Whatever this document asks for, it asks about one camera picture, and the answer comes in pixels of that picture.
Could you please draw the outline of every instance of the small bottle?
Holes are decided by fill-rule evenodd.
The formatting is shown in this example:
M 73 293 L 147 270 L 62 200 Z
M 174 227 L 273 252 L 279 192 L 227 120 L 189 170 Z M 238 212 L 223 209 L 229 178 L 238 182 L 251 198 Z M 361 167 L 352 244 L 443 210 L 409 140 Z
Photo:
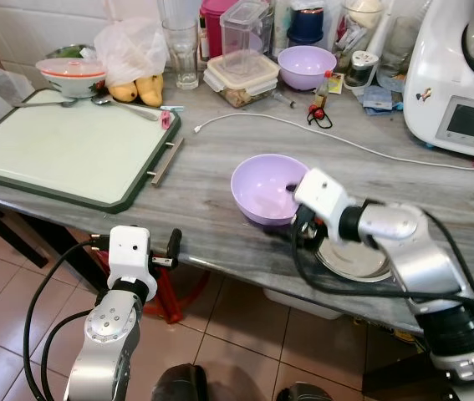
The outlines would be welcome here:
M 320 88 L 317 89 L 316 95 L 314 95 L 313 104 L 321 109 L 326 106 L 326 99 L 328 98 L 329 93 L 329 79 L 331 78 L 331 71 L 326 71 L 324 74 L 324 81 L 320 85 Z
M 209 61 L 209 41 L 206 37 L 205 17 L 200 15 L 200 60 Z

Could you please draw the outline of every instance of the stainless steel plate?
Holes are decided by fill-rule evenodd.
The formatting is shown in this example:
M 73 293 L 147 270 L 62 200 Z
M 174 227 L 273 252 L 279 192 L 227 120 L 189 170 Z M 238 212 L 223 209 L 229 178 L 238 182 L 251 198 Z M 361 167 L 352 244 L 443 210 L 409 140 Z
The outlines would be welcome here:
M 324 239 L 316 255 L 330 271 L 349 280 L 380 282 L 390 277 L 385 255 L 357 242 L 341 246 Z

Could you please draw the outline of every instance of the cutting board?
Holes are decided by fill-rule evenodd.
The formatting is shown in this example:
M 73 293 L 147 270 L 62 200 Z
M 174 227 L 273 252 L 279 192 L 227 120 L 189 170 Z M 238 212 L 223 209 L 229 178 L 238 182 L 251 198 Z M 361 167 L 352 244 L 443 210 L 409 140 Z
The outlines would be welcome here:
M 59 92 L 44 89 L 27 101 L 63 100 Z M 160 121 L 90 99 L 80 99 L 71 108 L 15 109 L 0 121 L 0 184 L 103 211 L 122 211 L 180 125 L 174 113 L 170 128 L 162 129 Z

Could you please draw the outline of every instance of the green cutting board rim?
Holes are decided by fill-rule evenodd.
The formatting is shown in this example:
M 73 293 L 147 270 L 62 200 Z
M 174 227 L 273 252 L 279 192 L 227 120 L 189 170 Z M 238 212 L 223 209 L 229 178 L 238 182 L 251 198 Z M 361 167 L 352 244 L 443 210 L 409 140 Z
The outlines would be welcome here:
M 30 96 L 28 96 L 23 102 L 31 99 L 34 95 L 38 92 L 43 90 L 54 90 L 55 89 L 38 89 L 35 90 Z M 147 109 L 156 109 L 149 106 L 142 106 L 146 107 Z M 12 113 L 15 113 L 18 109 L 13 109 L 8 114 L 0 119 L 0 124 L 7 119 Z M 41 185 L 34 185 L 29 184 L 27 182 L 19 181 L 19 180 L 12 180 L 7 177 L 0 176 L 0 185 L 4 185 L 10 188 L 14 188 L 16 190 L 23 190 L 25 192 L 45 196 L 47 198 L 57 199 L 59 201 L 65 201 L 68 203 L 73 203 L 75 205 L 87 206 L 92 209 L 97 209 L 99 211 L 105 211 L 108 213 L 120 213 L 121 211 L 125 211 L 130 208 L 133 204 L 136 196 L 141 191 L 144 186 L 145 181 L 149 178 L 147 172 L 153 170 L 155 168 L 157 162 L 160 160 L 161 156 L 166 151 L 166 142 L 172 140 L 179 128 L 181 127 L 181 118 L 175 111 L 170 111 L 174 115 L 174 119 L 170 125 L 170 128 L 166 130 L 166 133 L 162 136 L 159 143 L 156 145 L 155 151 L 151 154 L 151 156 L 147 159 L 144 163 L 138 174 L 136 175 L 135 179 L 132 181 L 131 185 L 123 195 L 123 197 L 114 202 L 114 203 L 105 203 L 100 202 L 98 200 L 93 200 L 89 198 L 85 198 L 83 196 L 72 195 L 67 192 L 62 192 L 60 190 L 52 190 L 50 188 L 46 188 Z

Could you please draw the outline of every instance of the white charging cable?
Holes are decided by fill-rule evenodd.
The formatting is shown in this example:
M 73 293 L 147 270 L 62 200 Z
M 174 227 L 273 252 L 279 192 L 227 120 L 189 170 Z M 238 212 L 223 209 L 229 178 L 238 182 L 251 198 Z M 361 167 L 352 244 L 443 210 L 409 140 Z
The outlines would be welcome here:
M 309 132 L 313 132 L 314 134 L 319 134 L 319 135 L 322 135 L 322 136 L 326 136 L 328 138 L 331 138 L 332 140 L 338 140 L 340 142 L 343 142 L 347 145 L 350 145 L 350 146 L 354 146 L 358 149 L 361 149 L 361 150 L 364 150 L 365 152 L 369 152 L 373 155 L 377 155 L 377 156 L 381 156 L 381 157 L 385 157 L 386 159 L 390 159 L 390 160 L 396 160 L 396 161 L 403 161 L 405 163 L 414 163 L 416 165 L 432 165 L 434 167 L 446 167 L 447 169 L 455 169 L 455 170 L 468 170 L 468 171 L 474 171 L 474 167 L 462 167 L 460 165 L 444 165 L 442 163 L 431 163 L 430 161 L 420 161 L 420 160 L 411 160 L 411 159 L 404 159 L 402 157 L 396 157 L 396 156 L 391 156 L 391 155 L 386 155 L 385 153 L 381 153 L 379 152 L 378 150 L 372 150 L 370 148 L 367 148 L 363 145 L 359 145 L 359 144 L 356 144 L 355 142 L 352 142 L 351 140 L 346 140 L 344 138 L 340 138 L 338 136 L 335 136 L 335 135 L 332 135 L 332 134 L 329 134 L 327 132 L 323 132 L 323 131 L 317 131 L 316 129 L 310 129 L 304 125 L 300 125 L 300 124 L 297 124 L 297 123 L 294 123 L 293 121 L 288 121 L 286 119 L 280 119 L 278 117 L 273 117 L 271 115 L 268 115 L 268 114 L 257 114 L 257 113 L 231 113 L 231 114 L 226 114 L 226 115 L 221 115 L 220 117 L 216 117 L 214 119 L 209 119 L 208 121 L 206 121 L 205 123 L 201 124 L 201 125 L 198 125 L 195 129 L 194 129 L 194 132 L 197 134 L 198 132 L 200 132 L 200 130 L 205 127 L 206 125 L 209 125 L 210 123 L 214 123 L 215 121 L 218 121 L 219 119 L 226 119 L 227 117 L 233 117 L 233 116 L 238 116 L 238 115 L 247 115 L 247 116 L 250 116 L 250 117 L 264 117 L 265 119 L 274 119 L 276 121 L 280 121 L 282 123 L 285 123 L 285 124 L 290 124 L 290 125 L 293 125 L 295 127 L 298 127 L 300 129 L 304 129 L 306 131 L 309 131 Z

